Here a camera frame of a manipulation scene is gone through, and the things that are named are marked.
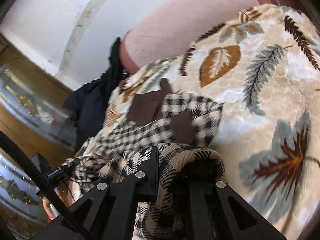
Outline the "person's hand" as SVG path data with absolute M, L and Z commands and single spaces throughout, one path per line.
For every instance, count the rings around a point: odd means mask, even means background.
M 50 220 L 54 220 L 57 216 L 60 215 L 57 209 L 46 197 L 42 198 L 42 205 Z

